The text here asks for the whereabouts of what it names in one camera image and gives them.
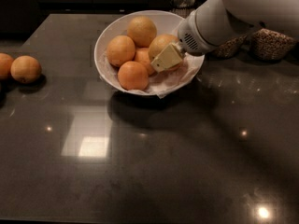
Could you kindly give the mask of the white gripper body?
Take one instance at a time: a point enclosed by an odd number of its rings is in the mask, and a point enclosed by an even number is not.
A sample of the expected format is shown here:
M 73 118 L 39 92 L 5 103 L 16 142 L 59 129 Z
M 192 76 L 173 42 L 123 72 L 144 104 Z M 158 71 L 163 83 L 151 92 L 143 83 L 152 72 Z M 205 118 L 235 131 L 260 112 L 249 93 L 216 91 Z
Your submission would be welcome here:
M 178 44 L 182 52 L 202 56 L 214 50 L 217 28 L 213 9 L 196 9 L 178 26 Z

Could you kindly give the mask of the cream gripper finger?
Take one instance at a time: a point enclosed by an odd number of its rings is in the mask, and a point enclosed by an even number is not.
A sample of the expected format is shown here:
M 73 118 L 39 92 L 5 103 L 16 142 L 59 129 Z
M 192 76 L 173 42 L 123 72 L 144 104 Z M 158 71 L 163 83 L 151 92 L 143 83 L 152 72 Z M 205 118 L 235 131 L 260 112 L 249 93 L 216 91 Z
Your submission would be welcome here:
M 170 43 L 150 64 L 156 72 L 161 73 L 180 64 L 184 60 L 184 56 L 184 49 L 179 43 Z

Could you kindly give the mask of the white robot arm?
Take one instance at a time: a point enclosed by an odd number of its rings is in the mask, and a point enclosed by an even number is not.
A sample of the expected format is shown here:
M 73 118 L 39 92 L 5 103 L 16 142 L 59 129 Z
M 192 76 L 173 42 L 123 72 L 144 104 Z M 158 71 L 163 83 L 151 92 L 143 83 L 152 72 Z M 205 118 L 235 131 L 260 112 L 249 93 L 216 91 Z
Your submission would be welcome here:
M 261 28 L 292 38 L 299 36 L 299 0 L 206 0 L 178 27 L 178 41 L 151 62 L 157 72 L 202 56 L 233 38 Z

